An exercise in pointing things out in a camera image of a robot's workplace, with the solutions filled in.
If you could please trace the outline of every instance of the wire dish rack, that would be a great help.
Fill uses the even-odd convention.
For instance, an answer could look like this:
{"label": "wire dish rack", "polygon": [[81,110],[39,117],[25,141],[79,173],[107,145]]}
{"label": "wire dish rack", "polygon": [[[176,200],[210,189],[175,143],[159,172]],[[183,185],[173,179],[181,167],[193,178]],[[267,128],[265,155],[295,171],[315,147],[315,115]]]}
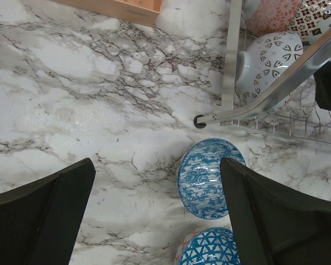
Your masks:
{"label": "wire dish rack", "polygon": [[[312,76],[331,60],[331,29],[310,46],[254,103],[243,105],[235,90],[237,54],[245,50],[255,37],[248,34],[241,20],[241,10],[242,0],[232,1],[220,111],[196,116],[194,125],[204,128],[207,124],[220,123],[230,129],[316,142],[331,147],[331,112],[317,105]],[[290,99],[278,112],[266,112],[290,93]]]}

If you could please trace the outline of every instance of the black rubber foot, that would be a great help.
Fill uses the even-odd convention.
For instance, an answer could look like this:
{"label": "black rubber foot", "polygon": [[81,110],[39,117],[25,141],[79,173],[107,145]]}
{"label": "black rubber foot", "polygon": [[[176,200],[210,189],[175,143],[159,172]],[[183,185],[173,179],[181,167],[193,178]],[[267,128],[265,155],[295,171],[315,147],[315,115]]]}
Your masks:
{"label": "black rubber foot", "polygon": [[194,125],[195,125],[195,127],[198,128],[198,129],[203,129],[204,127],[207,126],[206,123],[197,123],[197,119],[198,119],[199,117],[203,117],[203,116],[204,116],[204,115],[198,115],[198,116],[196,116],[196,117],[194,118]]}

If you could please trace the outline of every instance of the blue and white bowl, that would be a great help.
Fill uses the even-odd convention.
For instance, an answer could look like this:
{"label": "blue and white bowl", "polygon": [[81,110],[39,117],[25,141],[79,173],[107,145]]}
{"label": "blue and white bowl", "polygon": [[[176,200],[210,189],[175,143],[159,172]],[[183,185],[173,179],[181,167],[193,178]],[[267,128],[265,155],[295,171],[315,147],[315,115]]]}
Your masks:
{"label": "blue and white bowl", "polygon": [[177,174],[180,198],[185,207],[199,218],[213,220],[228,215],[220,172],[224,157],[245,165],[240,151],[222,139],[199,142],[180,163]]}
{"label": "blue and white bowl", "polygon": [[224,227],[206,229],[196,234],[185,248],[182,245],[174,265],[240,264],[234,234]]}

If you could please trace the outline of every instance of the gray marble veining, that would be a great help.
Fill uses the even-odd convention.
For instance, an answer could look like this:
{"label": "gray marble veining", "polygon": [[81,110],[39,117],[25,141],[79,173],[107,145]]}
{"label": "gray marble veining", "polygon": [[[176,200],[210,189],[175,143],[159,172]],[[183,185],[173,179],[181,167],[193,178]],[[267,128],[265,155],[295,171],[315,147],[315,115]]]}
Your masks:
{"label": "gray marble veining", "polygon": [[173,264],[200,226],[175,171],[220,137],[247,165],[331,200],[331,150],[193,117],[220,100],[227,3],[165,0],[147,28],[45,0],[0,1],[0,193],[90,157],[97,176],[71,264]]}

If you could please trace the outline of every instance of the black object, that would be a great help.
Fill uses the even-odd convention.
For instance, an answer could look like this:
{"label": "black object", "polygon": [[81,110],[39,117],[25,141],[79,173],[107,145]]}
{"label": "black object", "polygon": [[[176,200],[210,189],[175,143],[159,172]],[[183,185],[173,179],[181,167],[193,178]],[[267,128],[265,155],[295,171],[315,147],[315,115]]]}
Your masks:
{"label": "black object", "polygon": [[319,107],[331,111],[331,62],[327,62],[314,74],[315,100]]}
{"label": "black object", "polygon": [[200,117],[203,117],[204,115],[198,115],[194,118],[194,125],[196,128],[198,129],[203,129],[204,127],[206,127],[206,123],[197,123],[197,119],[200,118]]}
{"label": "black object", "polygon": [[221,161],[221,175],[242,265],[331,265],[331,202],[231,158]]}
{"label": "black object", "polygon": [[69,264],[94,177],[85,159],[0,194],[0,265]]}

